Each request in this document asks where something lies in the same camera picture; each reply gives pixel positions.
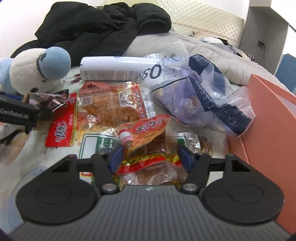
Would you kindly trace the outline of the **green bordered tofu snack packet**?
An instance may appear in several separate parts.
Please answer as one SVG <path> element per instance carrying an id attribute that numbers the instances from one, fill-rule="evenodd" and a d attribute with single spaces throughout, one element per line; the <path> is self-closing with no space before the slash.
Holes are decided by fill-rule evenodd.
<path id="1" fill-rule="evenodd" d="M 185 132 L 178 134 L 178 143 L 185 145 L 191 152 L 201 152 L 201 143 L 196 133 Z M 85 134 L 81 143 L 79 158 L 86 159 L 92 154 L 108 154 L 119 140 L 103 134 Z M 161 162 L 134 173 L 116 174 L 114 179 L 122 187 L 124 185 L 160 185 L 173 182 L 181 183 L 187 177 L 183 167 L 174 167 L 172 164 Z"/>

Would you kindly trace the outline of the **red spicy strip snack packet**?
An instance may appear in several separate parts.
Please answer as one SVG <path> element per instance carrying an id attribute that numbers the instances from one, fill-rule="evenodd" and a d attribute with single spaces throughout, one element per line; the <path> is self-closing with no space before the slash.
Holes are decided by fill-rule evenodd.
<path id="1" fill-rule="evenodd" d="M 178 145 L 193 153 L 201 152 L 198 134 L 181 132 L 180 127 L 184 126 L 167 114 L 118 126 L 116 132 L 124 153 L 114 178 L 120 188 L 182 183 L 188 173 L 177 153 Z"/>

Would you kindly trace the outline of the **small red snack packet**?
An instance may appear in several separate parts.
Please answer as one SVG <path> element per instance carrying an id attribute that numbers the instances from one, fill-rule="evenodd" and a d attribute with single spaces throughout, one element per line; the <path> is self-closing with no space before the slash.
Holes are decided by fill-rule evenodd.
<path id="1" fill-rule="evenodd" d="M 77 126 L 77 93 L 69 95 L 66 103 L 53 115 L 46 147 L 72 147 L 74 145 Z"/>

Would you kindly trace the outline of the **large clear spicy snack packet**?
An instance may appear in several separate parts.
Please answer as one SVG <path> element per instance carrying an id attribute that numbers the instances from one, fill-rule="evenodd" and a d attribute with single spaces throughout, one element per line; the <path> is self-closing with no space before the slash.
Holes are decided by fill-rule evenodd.
<path id="1" fill-rule="evenodd" d="M 149 90 L 137 82 L 87 81 L 78 92 L 81 131 L 105 131 L 156 115 Z"/>

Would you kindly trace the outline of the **blue white plush bird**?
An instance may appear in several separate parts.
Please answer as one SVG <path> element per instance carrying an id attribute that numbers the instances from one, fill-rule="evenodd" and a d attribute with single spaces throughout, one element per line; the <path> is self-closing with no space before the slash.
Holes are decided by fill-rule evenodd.
<path id="1" fill-rule="evenodd" d="M 46 93 L 70 68 L 70 54 L 61 47 L 28 49 L 16 57 L 1 58 L 1 91 L 20 95 Z"/>

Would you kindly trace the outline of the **pink cardboard box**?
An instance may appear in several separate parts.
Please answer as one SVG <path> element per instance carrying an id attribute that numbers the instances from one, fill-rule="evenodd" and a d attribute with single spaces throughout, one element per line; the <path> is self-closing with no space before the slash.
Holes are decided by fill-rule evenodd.
<path id="1" fill-rule="evenodd" d="M 285 203 L 278 223 L 295 232 L 295 95 L 251 75 L 247 85 L 255 119 L 239 137 L 229 137 L 233 154 L 276 183 Z"/>

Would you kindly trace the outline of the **clear blue plastic bag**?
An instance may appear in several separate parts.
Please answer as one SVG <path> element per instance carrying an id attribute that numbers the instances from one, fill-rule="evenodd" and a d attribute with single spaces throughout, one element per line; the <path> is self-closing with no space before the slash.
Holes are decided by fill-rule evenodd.
<path id="1" fill-rule="evenodd" d="M 152 100 L 190 127 L 204 127 L 237 137 L 255 119 L 246 87 L 234 87 L 225 75 L 200 54 L 189 56 L 182 41 L 148 58 L 140 84 Z"/>

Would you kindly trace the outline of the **white cylindrical tube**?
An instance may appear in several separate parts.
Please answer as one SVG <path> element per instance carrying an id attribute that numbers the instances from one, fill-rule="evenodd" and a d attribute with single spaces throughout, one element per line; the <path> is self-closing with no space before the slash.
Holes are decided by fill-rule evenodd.
<path id="1" fill-rule="evenodd" d="M 158 62 L 159 59 L 145 57 L 84 57 L 80 76 L 84 81 L 135 81 Z"/>

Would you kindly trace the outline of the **black jacket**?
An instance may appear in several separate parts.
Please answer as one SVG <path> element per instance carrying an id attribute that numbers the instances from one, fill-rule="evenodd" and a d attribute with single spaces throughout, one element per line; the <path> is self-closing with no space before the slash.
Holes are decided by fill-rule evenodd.
<path id="1" fill-rule="evenodd" d="M 170 29 L 170 15 L 155 4 L 128 6 L 120 2 L 97 9 L 61 1 L 52 5 L 35 33 L 36 40 L 20 46 L 11 57 L 32 48 L 61 47 L 70 54 L 75 67 L 83 57 L 122 56 L 137 36 Z"/>

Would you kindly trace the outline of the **grey duvet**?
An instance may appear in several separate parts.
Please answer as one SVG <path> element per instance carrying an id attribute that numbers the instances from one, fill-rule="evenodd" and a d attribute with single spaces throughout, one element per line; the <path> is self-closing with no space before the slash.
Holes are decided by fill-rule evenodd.
<path id="1" fill-rule="evenodd" d="M 144 57 L 158 53 L 178 40 L 183 42 L 190 56 L 202 55 L 212 62 L 233 84 L 246 86 L 250 75 L 255 74 L 288 91 L 284 84 L 262 66 L 211 44 L 172 31 L 165 34 L 137 36 L 123 55 Z"/>

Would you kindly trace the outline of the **blue chair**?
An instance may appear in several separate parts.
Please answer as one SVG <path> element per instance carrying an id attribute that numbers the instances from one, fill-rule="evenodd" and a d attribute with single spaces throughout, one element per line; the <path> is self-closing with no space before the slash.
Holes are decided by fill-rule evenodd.
<path id="1" fill-rule="evenodd" d="M 275 76 L 289 91 L 295 93 L 296 58 L 290 54 L 283 55 Z"/>

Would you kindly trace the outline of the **cream quilted headboard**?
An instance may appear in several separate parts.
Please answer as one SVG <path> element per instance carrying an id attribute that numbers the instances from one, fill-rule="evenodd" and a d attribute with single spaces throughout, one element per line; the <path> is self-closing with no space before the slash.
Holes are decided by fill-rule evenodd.
<path id="1" fill-rule="evenodd" d="M 171 17 L 172 29 L 191 37 L 217 37 L 239 47 L 244 20 L 232 13 L 198 1 L 124 1 L 133 6 L 151 3 L 164 9 Z"/>

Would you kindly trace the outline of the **grey wall cabinet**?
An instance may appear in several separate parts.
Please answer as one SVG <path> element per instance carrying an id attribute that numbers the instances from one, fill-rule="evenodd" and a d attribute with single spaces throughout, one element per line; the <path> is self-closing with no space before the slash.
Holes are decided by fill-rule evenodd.
<path id="1" fill-rule="evenodd" d="M 239 49 L 275 74 L 295 39 L 295 1 L 250 1 Z"/>

